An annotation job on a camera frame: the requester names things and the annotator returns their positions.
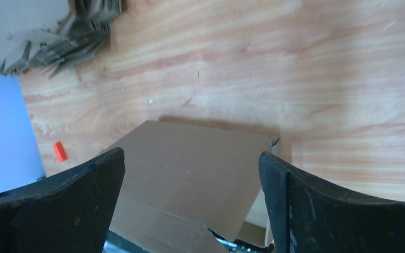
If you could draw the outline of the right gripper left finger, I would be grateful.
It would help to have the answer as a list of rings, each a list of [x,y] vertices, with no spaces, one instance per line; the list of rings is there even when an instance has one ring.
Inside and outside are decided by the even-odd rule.
[[[114,148],[0,193],[0,252],[101,252],[125,171]]]

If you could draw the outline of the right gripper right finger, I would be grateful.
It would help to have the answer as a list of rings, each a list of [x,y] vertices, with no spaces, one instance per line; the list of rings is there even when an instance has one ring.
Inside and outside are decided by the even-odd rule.
[[[347,189],[269,152],[258,173],[277,252],[405,252],[405,202]]]

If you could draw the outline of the cardboard box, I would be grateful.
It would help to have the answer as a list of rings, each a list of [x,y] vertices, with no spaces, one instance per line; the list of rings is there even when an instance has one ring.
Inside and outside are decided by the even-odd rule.
[[[110,231],[135,252],[226,252],[235,240],[268,249],[258,159],[278,145],[263,134],[142,123],[112,145],[126,172]]]

